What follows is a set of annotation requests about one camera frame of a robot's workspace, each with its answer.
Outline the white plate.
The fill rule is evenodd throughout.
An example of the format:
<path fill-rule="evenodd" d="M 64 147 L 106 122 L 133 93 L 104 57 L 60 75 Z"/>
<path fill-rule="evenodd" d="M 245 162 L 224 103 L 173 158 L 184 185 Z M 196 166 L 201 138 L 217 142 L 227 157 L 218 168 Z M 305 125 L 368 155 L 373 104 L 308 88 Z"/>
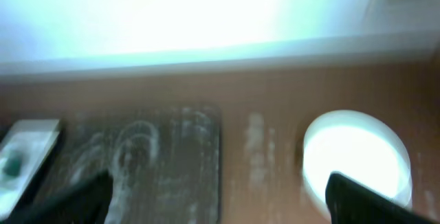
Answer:
<path fill-rule="evenodd" d="M 326 219 L 325 190 L 339 172 L 403 208 L 413 206 L 408 151 L 397 134 L 379 119 L 350 110 L 317 117 L 305 131 L 302 178 L 312 203 Z"/>

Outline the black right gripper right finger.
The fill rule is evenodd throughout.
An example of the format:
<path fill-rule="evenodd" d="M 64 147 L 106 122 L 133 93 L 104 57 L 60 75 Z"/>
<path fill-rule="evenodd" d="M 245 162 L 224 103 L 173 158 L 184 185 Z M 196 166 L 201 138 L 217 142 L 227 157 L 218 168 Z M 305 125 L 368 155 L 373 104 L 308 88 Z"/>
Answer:
<path fill-rule="evenodd" d="M 332 224 L 434 224 L 333 172 L 325 189 Z"/>

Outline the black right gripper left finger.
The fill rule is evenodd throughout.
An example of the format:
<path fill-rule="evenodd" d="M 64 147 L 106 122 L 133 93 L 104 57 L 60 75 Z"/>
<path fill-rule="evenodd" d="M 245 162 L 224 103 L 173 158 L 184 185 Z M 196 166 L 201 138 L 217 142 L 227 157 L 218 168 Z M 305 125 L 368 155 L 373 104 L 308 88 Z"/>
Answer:
<path fill-rule="evenodd" d="M 104 170 L 42 203 L 12 214 L 6 223 L 104 223 L 112 196 L 113 177 Z"/>

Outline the green yellow sponge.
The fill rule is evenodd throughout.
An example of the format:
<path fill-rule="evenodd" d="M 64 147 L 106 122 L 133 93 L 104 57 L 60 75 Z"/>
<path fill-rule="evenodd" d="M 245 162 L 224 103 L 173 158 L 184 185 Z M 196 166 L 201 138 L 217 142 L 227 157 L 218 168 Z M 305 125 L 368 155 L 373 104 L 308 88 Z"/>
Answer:
<path fill-rule="evenodd" d="M 21 167 L 23 164 L 23 154 L 17 151 L 12 151 L 6 157 L 6 161 L 3 166 L 3 174 L 8 177 L 18 177 L 21 173 Z"/>

